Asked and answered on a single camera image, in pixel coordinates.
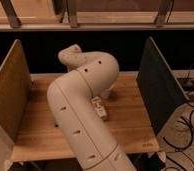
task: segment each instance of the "metal frame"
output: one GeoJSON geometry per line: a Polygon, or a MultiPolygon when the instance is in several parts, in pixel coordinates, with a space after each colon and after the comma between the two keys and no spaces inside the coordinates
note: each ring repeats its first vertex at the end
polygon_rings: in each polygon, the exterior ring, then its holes
{"type": "Polygon", "coordinates": [[[66,0],[66,8],[71,28],[78,27],[76,0],[66,0]]]}
{"type": "Polygon", "coordinates": [[[12,28],[19,28],[21,26],[21,21],[17,17],[14,7],[10,0],[0,0],[3,9],[8,17],[9,24],[12,28]]]}
{"type": "Polygon", "coordinates": [[[0,32],[24,31],[140,31],[140,30],[194,30],[194,24],[170,24],[157,27],[155,24],[80,24],[72,28],[68,23],[60,24],[23,24],[20,28],[11,28],[9,24],[0,24],[0,32]]]}
{"type": "Polygon", "coordinates": [[[172,0],[162,0],[158,14],[154,20],[154,23],[156,24],[157,27],[162,27],[165,24],[166,21],[166,16],[168,11],[170,11],[170,7],[172,5],[173,1],[172,0]]]}
{"type": "Polygon", "coordinates": [[[59,22],[62,23],[66,12],[66,0],[52,0],[54,14],[60,15],[59,22]]]}

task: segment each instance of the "gray panel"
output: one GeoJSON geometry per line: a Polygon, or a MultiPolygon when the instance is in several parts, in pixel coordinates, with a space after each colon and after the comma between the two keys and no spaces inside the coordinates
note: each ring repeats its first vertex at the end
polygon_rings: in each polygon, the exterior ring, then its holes
{"type": "Polygon", "coordinates": [[[158,134],[173,111],[189,98],[151,37],[145,44],[137,82],[154,132],[158,134]]]}

